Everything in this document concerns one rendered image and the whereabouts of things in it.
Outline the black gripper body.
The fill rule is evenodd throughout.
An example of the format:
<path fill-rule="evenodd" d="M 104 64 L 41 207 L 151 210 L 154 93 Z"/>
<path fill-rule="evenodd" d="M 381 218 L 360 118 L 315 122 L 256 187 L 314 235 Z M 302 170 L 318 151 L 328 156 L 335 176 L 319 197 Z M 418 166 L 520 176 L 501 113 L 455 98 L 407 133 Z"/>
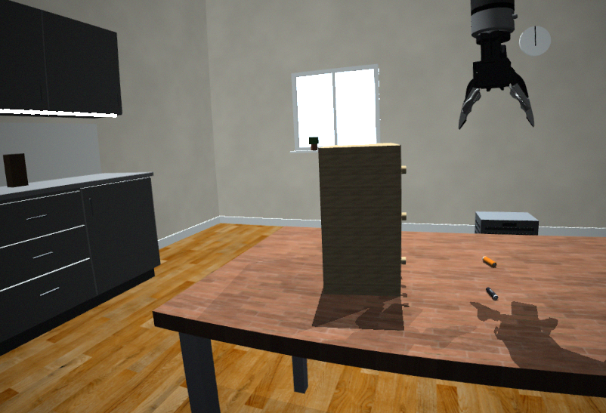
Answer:
<path fill-rule="evenodd" d="M 513 68 L 509 58 L 502 58 L 501 43 L 510 39 L 510 32 L 499 30 L 491 33 L 483 32 L 476 37 L 476 44 L 481 46 L 481 61 L 473 62 L 474 87 L 477 87 L 477 81 L 478 87 L 486 88 L 487 91 L 491 88 L 500 88 L 503 91 L 504 87 L 509 87 Z M 499 40 L 501 40 L 500 49 Z"/>

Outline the orange aa battery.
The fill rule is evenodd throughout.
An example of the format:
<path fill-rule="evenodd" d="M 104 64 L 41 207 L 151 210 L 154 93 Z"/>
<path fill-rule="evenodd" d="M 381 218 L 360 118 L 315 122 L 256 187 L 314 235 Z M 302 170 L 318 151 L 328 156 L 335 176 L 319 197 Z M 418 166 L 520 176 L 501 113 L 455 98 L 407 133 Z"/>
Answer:
<path fill-rule="evenodd" d="M 492 267 L 495 267 L 495 266 L 496 266 L 496 262 L 494 262 L 493 260 L 491 260 L 491 259 L 490 259 L 490 258 L 488 258 L 488 257 L 483 257 L 483 258 L 482 258 L 482 260 L 483 260 L 484 262 L 486 262 L 487 264 L 491 265 Z"/>

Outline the black battery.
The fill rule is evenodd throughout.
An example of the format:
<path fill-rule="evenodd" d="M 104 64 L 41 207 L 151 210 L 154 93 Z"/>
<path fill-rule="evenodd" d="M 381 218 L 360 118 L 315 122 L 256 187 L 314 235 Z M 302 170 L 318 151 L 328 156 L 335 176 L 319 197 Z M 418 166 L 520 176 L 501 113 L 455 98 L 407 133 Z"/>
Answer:
<path fill-rule="evenodd" d="M 498 296 L 497 296 L 497 295 L 496 295 L 496 294 L 493 292 L 493 290 L 491 290 L 491 288 L 487 287 L 487 288 L 486 288 L 486 291 L 487 291 L 487 292 L 488 292 L 488 293 L 491 295 L 491 297 L 492 297 L 494 300 L 497 300 L 497 299 L 498 299 Z"/>

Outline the wooden chest of drawers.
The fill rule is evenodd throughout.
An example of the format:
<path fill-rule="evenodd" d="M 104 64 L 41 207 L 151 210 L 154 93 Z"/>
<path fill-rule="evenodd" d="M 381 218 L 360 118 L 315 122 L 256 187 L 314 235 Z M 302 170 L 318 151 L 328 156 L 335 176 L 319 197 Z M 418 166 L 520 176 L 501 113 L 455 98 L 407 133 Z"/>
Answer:
<path fill-rule="evenodd" d="M 323 294 L 400 296 L 401 145 L 377 144 L 318 148 Z"/>

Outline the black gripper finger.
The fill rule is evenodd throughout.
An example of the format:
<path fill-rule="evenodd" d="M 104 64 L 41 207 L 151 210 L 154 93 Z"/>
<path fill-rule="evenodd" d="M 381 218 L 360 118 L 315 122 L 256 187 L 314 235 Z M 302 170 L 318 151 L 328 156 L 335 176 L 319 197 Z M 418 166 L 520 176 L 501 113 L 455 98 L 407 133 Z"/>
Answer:
<path fill-rule="evenodd" d="M 477 89 L 476 89 L 477 88 Z M 471 97 L 471 99 L 470 99 Z M 477 102 L 479 99 L 481 98 L 481 93 L 480 93 L 480 89 L 478 87 L 478 82 L 477 82 L 477 87 L 473 86 L 473 79 L 469 82 L 467 89 L 466 89 L 466 94 L 465 94 L 465 100 L 463 102 L 463 104 L 465 103 L 465 105 L 462 104 L 462 107 L 464 106 L 464 108 L 462 108 L 461 110 L 461 114 L 459 117 L 459 129 L 465 124 L 465 122 L 467 121 L 467 115 L 472 111 L 472 106 L 475 102 Z"/>
<path fill-rule="evenodd" d="M 527 87 L 525 85 L 525 82 L 522 77 L 520 77 L 519 74 L 515 72 L 514 69 L 511 70 L 511 73 L 512 80 L 510 81 L 511 85 L 509 86 L 511 89 L 510 94 L 513 98 L 519 101 L 521 108 L 526 112 L 527 120 L 534 127 L 533 111 L 530 105 L 530 99 L 527 93 Z"/>

